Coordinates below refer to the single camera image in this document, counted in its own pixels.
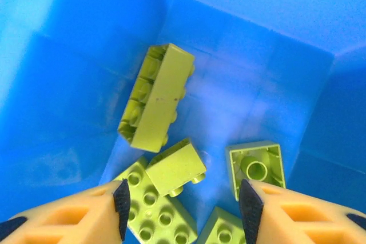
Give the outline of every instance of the lego brick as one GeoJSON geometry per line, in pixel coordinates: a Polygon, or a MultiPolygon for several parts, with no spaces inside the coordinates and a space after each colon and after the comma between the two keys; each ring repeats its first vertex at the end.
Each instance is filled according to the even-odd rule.
{"type": "Polygon", "coordinates": [[[226,147],[226,164],[236,201],[243,179],[255,179],[286,188],[281,147],[271,141],[226,147]]]}
{"type": "Polygon", "coordinates": [[[159,194],[171,197],[179,195],[187,182],[201,182],[205,172],[206,167],[189,138],[154,157],[146,168],[159,194]]]}
{"type": "Polygon", "coordinates": [[[215,207],[197,240],[197,244],[205,243],[245,244],[241,219],[215,207]]]}
{"type": "Polygon", "coordinates": [[[129,207],[127,182],[110,182],[17,214],[11,220],[22,218],[24,222],[16,224],[18,228],[0,242],[120,244],[125,236],[129,207]]]}
{"type": "Polygon", "coordinates": [[[173,44],[149,48],[118,127],[132,147],[158,153],[167,143],[193,61],[193,55],[173,44]]]}
{"type": "Polygon", "coordinates": [[[145,172],[147,165],[141,157],[116,178],[129,183],[128,228],[140,243],[192,243],[197,239],[194,219],[176,198],[159,195],[145,172]]]}
{"type": "Polygon", "coordinates": [[[253,180],[242,181],[239,203],[246,230],[257,231],[245,231],[247,244],[366,243],[366,215],[348,207],[253,180]],[[252,194],[262,205],[259,223],[252,194]]]}

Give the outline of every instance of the blue bin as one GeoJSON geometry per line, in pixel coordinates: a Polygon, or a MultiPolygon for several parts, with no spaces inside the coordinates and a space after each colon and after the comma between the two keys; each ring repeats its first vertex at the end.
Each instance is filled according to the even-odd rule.
{"type": "Polygon", "coordinates": [[[239,216],[225,146],[264,139],[290,189],[366,212],[365,0],[0,0],[0,220],[144,154],[116,128],[168,42],[196,56],[167,146],[191,137],[208,168],[178,197],[198,232],[239,216]]]}

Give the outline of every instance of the lego stud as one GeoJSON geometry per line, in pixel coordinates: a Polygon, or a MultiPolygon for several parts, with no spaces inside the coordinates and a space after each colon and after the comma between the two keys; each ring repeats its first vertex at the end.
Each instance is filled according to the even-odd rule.
{"type": "Polygon", "coordinates": [[[137,169],[131,171],[131,173],[129,173],[127,176],[128,184],[131,187],[138,186],[141,182],[141,179],[142,179],[142,175],[141,175],[140,171],[138,171],[137,169]]]}
{"type": "Polygon", "coordinates": [[[183,186],[180,186],[178,188],[176,188],[175,190],[172,190],[169,192],[170,197],[176,197],[177,195],[179,195],[181,192],[183,191],[183,186]]]}
{"type": "Polygon", "coordinates": [[[143,108],[140,106],[136,106],[135,109],[133,109],[129,122],[131,127],[137,127],[138,123],[141,120],[142,111],[143,108]]]}
{"type": "Polygon", "coordinates": [[[240,162],[240,169],[249,179],[263,181],[268,175],[268,169],[263,162],[253,156],[244,157],[240,162]]]}
{"type": "Polygon", "coordinates": [[[202,180],[204,180],[204,178],[206,177],[205,173],[202,173],[202,174],[199,174],[198,176],[196,176],[195,178],[193,178],[191,180],[191,182],[193,184],[197,184],[197,183],[200,183],[202,180]]]}
{"type": "Polygon", "coordinates": [[[178,228],[174,234],[174,240],[176,244],[187,244],[189,235],[187,230],[183,228],[178,228]]]}
{"type": "Polygon", "coordinates": [[[173,222],[173,214],[170,210],[163,210],[159,214],[159,224],[163,227],[168,227],[173,222]]]}
{"type": "Polygon", "coordinates": [[[144,204],[147,205],[148,207],[152,207],[154,206],[157,200],[158,200],[157,191],[153,186],[151,186],[150,188],[147,189],[147,191],[144,194],[143,197],[144,204]]]}
{"type": "Polygon", "coordinates": [[[132,222],[136,219],[137,215],[138,215],[138,204],[136,203],[136,201],[132,201],[131,202],[131,208],[130,208],[130,212],[128,215],[128,222],[132,222]]]}
{"type": "Polygon", "coordinates": [[[187,93],[187,89],[186,88],[183,88],[183,91],[181,93],[181,97],[180,99],[183,99],[185,97],[185,94],[187,93]]]}
{"type": "Polygon", "coordinates": [[[141,103],[146,104],[150,96],[152,85],[150,83],[144,83],[138,91],[138,100],[141,103]]]}
{"type": "Polygon", "coordinates": [[[192,67],[190,68],[189,76],[191,76],[194,73],[195,69],[196,67],[192,65],[192,67]]]}
{"type": "Polygon", "coordinates": [[[219,243],[230,243],[232,239],[231,231],[228,229],[219,229],[217,232],[217,239],[219,243]]]}
{"type": "Polygon", "coordinates": [[[169,136],[168,136],[168,135],[166,135],[166,136],[164,137],[164,140],[162,141],[162,146],[164,146],[164,145],[166,145],[166,144],[167,144],[168,139],[169,139],[169,136]]]}
{"type": "Polygon", "coordinates": [[[141,240],[147,242],[152,239],[154,234],[154,227],[149,223],[144,223],[140,230],[138,231],[138,235],[140,236],[141,240]]]}
{"type": "Polygon", "coordinates": [[[148,78],[155,80],[156,76],[158,75],[161,61],[155,58],[147,59],[149,60],[148,64],[148,78]]]}
{"type": "Polygon", "coordinates": [[[178,113],[177,113],[177,111],[174,111],[171,123],[173,123],[175,120],[177,120],[177,117],[178,117],[178,113]]]}

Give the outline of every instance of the lime green lego brick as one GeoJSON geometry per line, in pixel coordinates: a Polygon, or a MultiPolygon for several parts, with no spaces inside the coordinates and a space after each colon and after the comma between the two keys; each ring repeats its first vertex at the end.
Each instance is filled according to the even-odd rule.
{"type": "Polygon", "coordinates": [[[196,243],[245,244],[242,220],[219,207],[215,207],[196,243]]]}
{"type": "Polygon", "coordinates": [[[187,182],[201,182],[205,172],[206,167],[189,138],[154,157],[146,168],[159,194],[171,197],[179,195],[187,182]]]}
{"type": "Polygon", "coordinates": [[[158,194],[141,157],[115,180],[127,178],[131,208],[128,228],[140,243],[189,244],[197,239],[196,223],[176,198],[158,194]]]}
{"type": "Polygon", "coordinates": [[[132,147],[158,153],[166,144],[193,61],[173,44],[149,48],[118,127],[132,147]]]}
{"type": "Polygon", "coordinates": [[[286,188],[279,144],[261,141],[228,146],[226,164],[236,201],[244,178],[286,188]]]}

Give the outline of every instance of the green duplo block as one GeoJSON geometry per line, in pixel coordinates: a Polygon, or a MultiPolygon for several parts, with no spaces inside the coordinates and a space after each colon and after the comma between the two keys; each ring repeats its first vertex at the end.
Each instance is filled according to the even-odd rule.
{"type": "Polygon", "coordinates": [[[245,244],[242,220],[221,208],[215,207],[197,244],[245,244]]]}
{"type": "Polygon", "coordinates": [[[154,157],[146,168],[159,194],[171,197],[179,195],[187,182],[201,182],[205,172],[206,167],[189,138],[154,157]]]}
{"type": "Polygon", "coordinates": [[[281,147],[271,141],[226,147],[230,183],[236,201],[243,179],[254,179],[286,188],[281,147]]]}
{"type": "Polygon", "coordinates": [[[158,153],[167,143],[193,61],[193,55],[173,44],[149,48],[118,127],[132,147],[158,153]]]}
{"type": "Polygon", "coordinates": [[[140,243],[189,244],[197,239],[196,223],[177,198],[159,195],[141,157],[115,180],[127,178],[131,195],[128,228],[140,243]]]}

